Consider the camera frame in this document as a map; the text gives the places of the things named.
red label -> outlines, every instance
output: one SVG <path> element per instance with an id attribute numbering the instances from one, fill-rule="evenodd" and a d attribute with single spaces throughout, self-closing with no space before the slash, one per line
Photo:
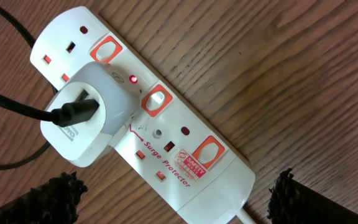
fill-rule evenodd
<path id="1" fill-rule="evenodd" d="M 201 165 L 199 165 L 192 157 L 188 156 L 184 161 L 186 166 L 188 166 L 194 174 L 197 175 L 198 178 L 202 177 L 206 171 L 203 169 Z"/>

white power cord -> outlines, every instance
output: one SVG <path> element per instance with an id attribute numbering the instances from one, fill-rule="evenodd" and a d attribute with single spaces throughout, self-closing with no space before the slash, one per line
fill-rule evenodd
<path id="1" fill-rule="evenodd" d="M 237 213 L 237 217 L 244 224 L 256 224 L 256 222 L 248 215 L 244 209 L 240 209 Z"/>

plug casing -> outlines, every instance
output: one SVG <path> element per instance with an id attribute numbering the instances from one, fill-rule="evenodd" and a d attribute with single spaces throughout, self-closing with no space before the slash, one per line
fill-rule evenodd
<path id="1" fill-rule="evenodd" d="M 139 96 L 129 86 L 117 82 L 112 74 L 120 72 L 100 62 L 90 62 L 72 76 L 55 95 L 47 111 L 73 102 L 82 91 L 86 99 L 95 99 L 99 108 L 90 120 L 61 128 L 41 121 L 41 132 L 48 142 L 72 164 L 90 165 L 111 148 L 109 142 L 118 142 L 125 133 L 131 116 L 140 108 Z"/>

black power cable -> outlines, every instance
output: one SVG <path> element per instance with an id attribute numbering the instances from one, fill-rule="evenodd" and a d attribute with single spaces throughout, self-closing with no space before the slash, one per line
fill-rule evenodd
<path id="1" fill-rule="evenodd" d="M 25 41 L 29 44 L 29 46 L 32 48 L 35 43 L 35 39 L 31 36 L 30 32 L 23 27 L 23 25 L 17 21 L 12 15 L 10 15 L 7 11 L 5 11 L 3 8 L 0 7 L 0 15 L 3 16 L 6 20 L 8 20 L 23 38 Z M 53 94 L 57 93 L 57 90 L 55 87 L 52 86 Z M 34 159 L 41 156 L 42 153 L 44 153 L 48 148 L 50 144 L 49 142 L 45 142 L 35 153 L 33 153 L 28 158 L 25 158 L 19 162 L 14 162 L 12 164 L 0 164 L 0 170 L 8 170 L 8 169 L 14 169 L 20 166 L 23 166 L 24 164 L 33 161 Z"/>
<path id="2" fill-rule="evenodd" d="M 65 103 L 62 108 L 53 109 L 49 112 L 24 105 L 0 94 L 0 107 L 29 118 L 51 121 L 60 127 L 66 127 L 91 119 L 96 110 L 98 110 L 99 103 L 94 99 L 79 100 Z"/>

wood grain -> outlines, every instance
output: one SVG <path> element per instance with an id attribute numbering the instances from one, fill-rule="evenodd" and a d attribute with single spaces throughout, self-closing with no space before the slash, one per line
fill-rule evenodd
<path id="1" fill-rule="evenodd" d="M 250 160 L 257 180 L 247 210 L 258 223 L 269 223 L 268 188 L 288 167 L 358 213 L 358 1 L 0 0 L 35 37 L 79 5 L 105 18 Z M 29 54 L 0 17 L 0 93 L 44 108 L 52 91 Z M 0 109 L 1 164 L 43 141 L 38 121 Z M 90 189 L 78 223 L 183 223 L 115 152 L 80 169 L 51 148 L 0 172 L 0 206 L 74 170 Z"/>

